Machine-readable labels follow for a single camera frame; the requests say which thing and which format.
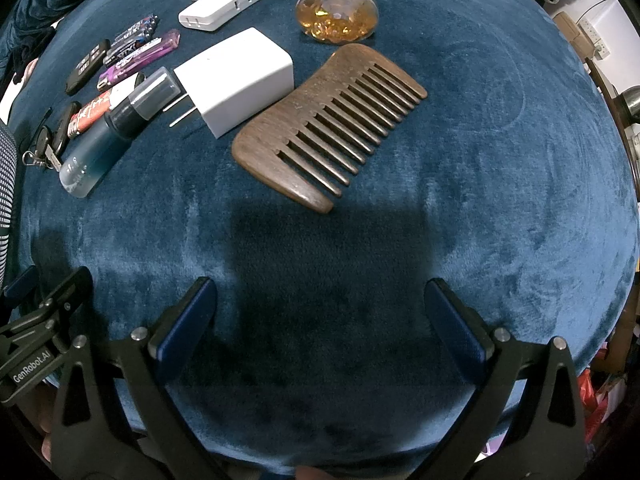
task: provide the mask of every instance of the bolt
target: bolt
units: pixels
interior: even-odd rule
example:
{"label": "bolt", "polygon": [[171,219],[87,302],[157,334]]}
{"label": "bolt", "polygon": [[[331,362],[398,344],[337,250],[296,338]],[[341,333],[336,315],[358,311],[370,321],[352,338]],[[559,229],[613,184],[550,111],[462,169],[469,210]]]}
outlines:
{"label": "bolt", "polygon": [[511,339],[511,334],[506,328],[500,327],[494,330],[494,337],[497,341],[506,343],[509,339]]}
{"label": "bolt", "polygon": [[564,350],[566,348],[566,341],[558,335],[554,338],[554,346],[558,350]]}
{"label": "bolt", "polygon": [[82,348],[84,345],[86,345],[86,336],[84,334],[77,335],[74,338],[74,341],[72,342],[72,345],[75,348]]}
{"label": "bolt", "polygon": [[131,338],[133,339],[133,341],[142,341],[143,339],[146,339],[146,336],[148,335],[149,330],[147,330],[144,326],[139,326],[138,328],[134,328],[131,331]]}

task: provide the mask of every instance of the black cable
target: black cable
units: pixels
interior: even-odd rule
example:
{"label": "black cable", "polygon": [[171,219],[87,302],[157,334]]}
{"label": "black cable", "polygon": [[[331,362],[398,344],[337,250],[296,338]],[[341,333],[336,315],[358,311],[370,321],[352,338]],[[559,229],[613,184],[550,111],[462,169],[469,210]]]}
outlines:
{"label": "black cable", "polygon": [[606,1],[607,1],[607,0],[601,0],[601,1],[599,1],[597,4],[593,4],[591,7],[589,7],[587,10],[585,10],[585,11],[582,13],[582,16],[580,16],[580,18],[578,18],[578,22],[579,22],[581,19],[583,19],[583,18],[584,18],[584,15],[585,15],[587,12],[589,12],[591,9],[593,9],[593,7],[599,6],[600,4],[603,4],[603,3],[604,3],[604,2],[606,2]]}
{"label": "black cable", "polygon": [[[42,119],[40,120],[40,124],[38,124],[38,127],[36,128],[36,131],[33,133],[33,135],[31,136],[31,140],[29,141],[29,143],[27,144],[27,149],[30,148],[30,146],[33,144],[34,139],[36,138],[36,136],[40,133],[40,129],[44,126],[44,123],[47,119],[49,119],[49,116],[51,115],[51,112],[53,111],[53,108],[49,107],[47,109],[46,112],[44,112],[44,115],[42,117]],[[22,145],[24,144],[24,140],[28,139],[29,137],[25,137],[22,142],[20,142],[20,145],[18,146],[18,155],[22,156],[22,154],[24,153],[24,151],[22,150]]]}

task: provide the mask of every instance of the charger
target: charger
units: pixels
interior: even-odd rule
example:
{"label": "charger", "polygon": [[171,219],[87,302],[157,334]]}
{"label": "charger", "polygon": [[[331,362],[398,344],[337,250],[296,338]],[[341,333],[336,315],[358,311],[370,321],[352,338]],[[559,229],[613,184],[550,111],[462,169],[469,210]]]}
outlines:
{"label": "charger", "polygon": [[233,127],[293,90],[291,56],[263,33],[248,28],[202,51],[174,69],[187,95],[219,139]]}
{"label": "charger", "polygon": [[198,0],[178,14],[178,21],[188,28],[216,30],[241,10],[258,0]]}

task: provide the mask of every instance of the purple object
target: purple object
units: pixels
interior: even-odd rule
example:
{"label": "purple object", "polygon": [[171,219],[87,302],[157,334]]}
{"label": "purple object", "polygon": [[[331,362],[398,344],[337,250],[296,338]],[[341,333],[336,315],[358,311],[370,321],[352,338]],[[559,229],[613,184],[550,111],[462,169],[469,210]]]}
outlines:
{"label": "purple object", "polygon": [[161,38],[149,41],[102,72],[98,79],[98,90],[104,90],[123,81],[149,63],[178,48],[179,42],[180,32],[176,28],[164,33]]}

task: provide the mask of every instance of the wooden comb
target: wooden comb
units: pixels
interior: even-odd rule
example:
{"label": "wooden comb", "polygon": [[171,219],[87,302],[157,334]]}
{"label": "wooden comb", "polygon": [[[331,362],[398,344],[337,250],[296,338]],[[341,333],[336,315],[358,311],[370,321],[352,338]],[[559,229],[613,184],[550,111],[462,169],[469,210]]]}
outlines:
{"label": "wooden comb", "polygon": [[334,203],[302,175],[341,197],[338,184],[350,184],[346,171],[358,174],[387,129],[425,97],[426,90],[382,54],[348,44],[242,128],[231,153],[267,186],[328,213]]}

